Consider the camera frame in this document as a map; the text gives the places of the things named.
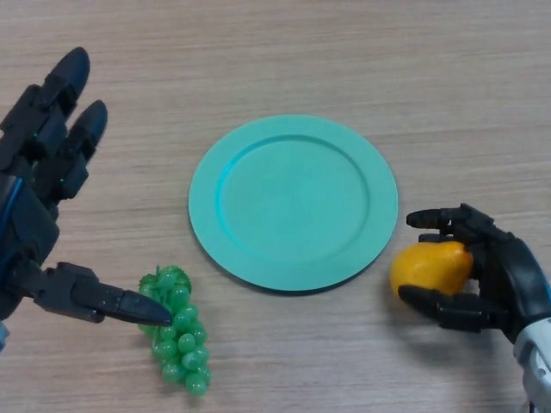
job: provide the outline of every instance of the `robotic hand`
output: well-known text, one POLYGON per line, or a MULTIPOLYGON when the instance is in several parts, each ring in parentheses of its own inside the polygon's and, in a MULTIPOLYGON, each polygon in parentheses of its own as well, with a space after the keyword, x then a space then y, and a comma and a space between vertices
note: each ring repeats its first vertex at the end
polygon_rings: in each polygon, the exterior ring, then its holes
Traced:
POLYGON ((551 289, 526 243, 465 204, 410 213, 406 223, 439 230, 419 236, 419 242, 465 244, 474 257, 471 278, 478 281, 479 294, 449 297, 436 290, 402 286, 399 296, 444 329, 501 330, 514 344, 515 358, 523 368, 530 411, 551 411, 551 289))
POLYGON ((108 111, 92 103, 70 131, 90 72, 87 52, 69 52, 42 86, 30 85, 0 123, 0 351, 8 318, 23 297, 44 310, 100 323, 112 317, 171 325, 168 310, 141 294, 102 284, 90 268, 61 262, 43 270, 59 237, 58 204, 74 198, 107 125, 108 111))

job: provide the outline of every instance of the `wooden table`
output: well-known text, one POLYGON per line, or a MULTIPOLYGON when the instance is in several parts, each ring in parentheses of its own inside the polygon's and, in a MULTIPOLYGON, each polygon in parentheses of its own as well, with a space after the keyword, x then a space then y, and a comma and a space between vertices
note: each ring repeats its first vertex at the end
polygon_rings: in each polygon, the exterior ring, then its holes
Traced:
POLYGON ((392 297, 404 217, 472 203, 551 267, 548 0, 74 0, 2 2, 0 112, 74 46, 92 72, 80 108, 109 127, 90 179, 62 206, 48 264, 135 288, 157 264, 193 278, 214 381, 192 402, 162 384, 133 325, 92 325, 31 302, 7 321, 0 411, 44 413, 499 412, 524 400, 512 346, 430 324, 392 297), (223 276, 189 227, 205 151, 257 117, 308 113, 364 134, 399 183, 393 241, 368 271, 308 298, 223 276))

